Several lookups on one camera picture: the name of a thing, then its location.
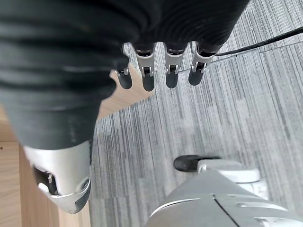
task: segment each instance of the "gray carpet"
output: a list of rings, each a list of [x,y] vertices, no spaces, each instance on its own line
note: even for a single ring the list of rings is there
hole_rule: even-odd
[[[302,15],[302,0],[252,0],[222,52],[303,26]],[[172,166],[183,154],[259,167],[271,198],[303,217],[303,35],[217,58],[197,87],[184,71],[178,87],[167,88],[161,44],[156,54],[156,95],[97,123],[92,227],[144,226],[192,177]],[[183,69],[190,63],[188,48]]]

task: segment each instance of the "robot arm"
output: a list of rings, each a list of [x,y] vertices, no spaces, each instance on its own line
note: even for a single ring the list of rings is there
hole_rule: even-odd
[[[84,207],[99,105],[116,88],[110,70],[131,86],[124,43],[133,44],[152,90],[155,44],[165,43],[166,81],[175,87],[184,49],[195,41],[188,80],[197,85],[248,2],[2,0],[0,102],[47,197],[70,213]]]
[[[303,227],[300,218],[267,200],[258,169],[229,160],[201,160],[197,169],[152,213],[147,227]]]

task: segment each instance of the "black fingertip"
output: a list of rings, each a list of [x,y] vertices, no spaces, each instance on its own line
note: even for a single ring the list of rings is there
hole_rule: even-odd
[[[178,74],[175,74],[174,72],[166,73],[166,85],[169,88],[175,88],[178,83]]]
[[[149,75],[146,75],[145,77],[142,77],[143,87],[146,91],[152,91],[155,88],[155,81],[154,77],[150,77]]]
[[[124,73],[121,73],[120,76],[118,76],[119,82],[121,87],[124,89],[130,89],[133,85],[131,74],[128,73],[125,75]]]
[[[219,156],[182,155],[175,159],[174,167],[181,172],[196,172],[198,162],[207,159],[221,159]]]
[[[191,85],[196,86],[201,82],[202,77],[203,73],[201,73],[200,70],[197,70],[196,72],[191,70],[188,76],[188,81]]]

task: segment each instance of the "screw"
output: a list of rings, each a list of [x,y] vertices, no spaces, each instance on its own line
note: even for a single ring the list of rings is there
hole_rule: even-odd
[[[89,179],[85,180],[85,182],[82,184],[81,189],[85,189],[86,186],[89,184]]]

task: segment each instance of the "black cable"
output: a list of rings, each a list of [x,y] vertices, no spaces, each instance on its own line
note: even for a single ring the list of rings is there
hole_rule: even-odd
[[[262,46],[265,46],[265,45],[268,45],[268,44],[272,44],[272,43],[281,41],[283,39],[286,39],[286,38],[289,38],[289,37],[292,37],[294,35],[298,35],[298,34],[301,34],[301,33],[303,33],[303,27],[297,28],[297,29],[292,30],[290,32],[286,32],[284,34],[278,35],[278,36],[273,37],[271,39],[267,39],[263,42],[253,44],[251,46],[246,46],[246,47],[243,47],[243,48],[240,48],[240,49],[237,49],[237,50],[228,51],[228,52],[224,52],[224,53],[218,53],[218,54],[216,54],[216,57],[253,50],[253,49],[256,49],[258,47],[262,47]]]

